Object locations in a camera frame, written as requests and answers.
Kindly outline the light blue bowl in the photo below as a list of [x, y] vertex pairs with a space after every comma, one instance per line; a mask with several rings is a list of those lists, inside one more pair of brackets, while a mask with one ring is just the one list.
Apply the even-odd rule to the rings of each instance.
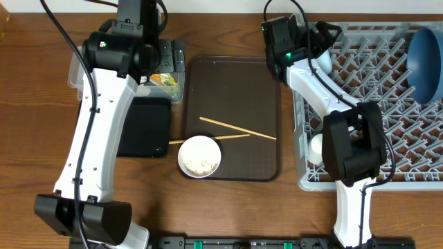
[[332, 72], [332, 60], [328, 50], [322, 53], [316, 61], [324, 73], [329, 75]]

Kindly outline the green yellow snack wrapper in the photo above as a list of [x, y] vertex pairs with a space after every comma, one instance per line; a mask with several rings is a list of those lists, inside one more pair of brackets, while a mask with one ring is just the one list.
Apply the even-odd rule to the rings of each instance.
[[174, 79], [171, 73], [159, 73], [150, 76], [150, 84], [154, 86], [176, 86], [177, 81]]

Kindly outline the wooden chopstick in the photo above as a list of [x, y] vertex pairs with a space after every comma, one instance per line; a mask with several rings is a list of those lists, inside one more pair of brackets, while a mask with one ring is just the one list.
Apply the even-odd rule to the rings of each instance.
[[[233, 139], [233, 138], [244, 138], [244, 137], [249, 137], [250, 134], [239, 134], [239, 135], [228, 135], [228, 136], [215, 136], [215, 137], [209, 137], [213, 140], [225, 140], [225, 139]], [[177, 145], [177, 144], [182, 144], [184, 143], [186, 140], [172, 140], [169, 141], [169, 145]]]
[[205, 121], [205, 122], [213, 123], [215, 125], [219, 125], [219, 126], [227, 127], [227, 128], [234, 129], [234, 130], [237, 130], [237, 131], [242, 131], [242, 132], [245, 132], [245, 133], [249, 133], [249, 134], [252, 134], [252, 135], [255, 135], [255, 136], [260, 136], [260, 137], [263, 137], [263, 138], [277, 140], [276, 137], [268, 136], [268, 135], [260, 133], [260, 132], [256, 132], [256, 131], [253, 131], [253, 130], [250, 130], [250, 129], [245, 129], [245, 128], [238, 127], [238, 126], [235, 126], [235, 125], [232, 125], [232, 124], [228, 124], [228, 123], [225, 123], [225, 122], [220, 122], [220, 121], [213, 120], [213, 119], [210, 119], [210, 118], [205, 118], [205, 117], [199, 117], [199, 119], [202, 120], [202, 121]]

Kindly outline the blue round plate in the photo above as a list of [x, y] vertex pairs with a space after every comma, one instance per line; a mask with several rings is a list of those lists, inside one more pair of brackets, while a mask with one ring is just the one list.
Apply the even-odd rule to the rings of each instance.
[[429, 104], [442, 99], [442, 31], [421, 28], [408, 47], [406, 67], [413, 99]]

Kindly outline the white paper cup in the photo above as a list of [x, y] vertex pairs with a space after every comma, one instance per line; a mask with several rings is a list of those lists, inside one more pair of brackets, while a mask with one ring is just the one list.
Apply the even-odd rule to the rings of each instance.
[[323, 148], [323, 135], [321, 133], [316, 134], [308, 142], [307, 159], [310, 163], [314, 165], [319, 165], [322, 163], [323, 161], [322, 148]]

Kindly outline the white bowl with crumbs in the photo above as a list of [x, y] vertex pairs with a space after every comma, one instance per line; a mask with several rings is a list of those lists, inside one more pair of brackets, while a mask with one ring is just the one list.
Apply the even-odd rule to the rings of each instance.
[[191, 178], [209, 177], [215, 173], [221, 161], [219, 145], [207, 136], [193, 136], [179, 148], [179, 168]]

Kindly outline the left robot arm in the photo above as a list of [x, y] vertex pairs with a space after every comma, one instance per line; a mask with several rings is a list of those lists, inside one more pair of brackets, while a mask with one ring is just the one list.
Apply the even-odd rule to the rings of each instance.
[[114, 170], [129, 106], [142, 77], [182, 72], [183, 46], [160, 34], [168, 23], [159, 0], [119, 1], [117, 17], [90, 34], [73, 53], [84, 84], [73, 142], [50, 194], [38, 194], [35, 214], [83, 248], [146, 248], [147, 228], [132, 206], [114, 200]]

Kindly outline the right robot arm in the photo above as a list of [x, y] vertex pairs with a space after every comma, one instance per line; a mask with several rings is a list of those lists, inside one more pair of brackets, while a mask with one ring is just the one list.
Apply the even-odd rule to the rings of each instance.
[[360, 102], [330, 77], [329, 48], [340, 26], [319, 21], [313, 28], [296, 17], [268, 19], [261, 24], [266, 65], [273, 78], [299, 93], [321, 118], [321, 161], [336, 183], [334, 234], [342, 248], [365, 248], [371, 192], [386, 162], [381, 110], [374, 101]]

